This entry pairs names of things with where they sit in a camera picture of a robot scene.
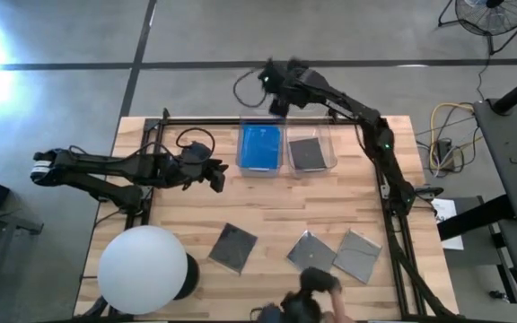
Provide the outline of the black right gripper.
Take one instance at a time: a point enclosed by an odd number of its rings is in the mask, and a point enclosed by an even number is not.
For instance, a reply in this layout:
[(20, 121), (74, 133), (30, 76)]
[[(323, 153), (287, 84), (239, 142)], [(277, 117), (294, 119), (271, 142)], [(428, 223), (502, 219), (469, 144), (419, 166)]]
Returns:
[(304, 108), (311, 103), (311, 92), (305, 85), (310, 76), (311, 69), (296, 59), (286, 63), (268, 59), (258, 75), (264, 93), (273, 96), (268, 113), (286, 118), (290, 105)]

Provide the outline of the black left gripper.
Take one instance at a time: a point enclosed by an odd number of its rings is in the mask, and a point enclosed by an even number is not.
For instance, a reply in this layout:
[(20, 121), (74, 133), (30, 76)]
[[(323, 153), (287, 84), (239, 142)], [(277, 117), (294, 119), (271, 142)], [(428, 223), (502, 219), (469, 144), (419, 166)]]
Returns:
[(229, 165), (223, 164), (221, 161), (207, 163), (211, 156), (211, 149), (202, 143), (191, 143), (182, 147), (180, 154), (175, 155), (172, 159), (172, 174), (169, 176), (171, 184), (173, 186), (188, 186), (193, 181), (202, 179), (203, 172), (206, 169), (208, 176), (213, 175), (209, 180), (210, 188), (216, 193), (222, 193), (225, 181), (224, 173)]

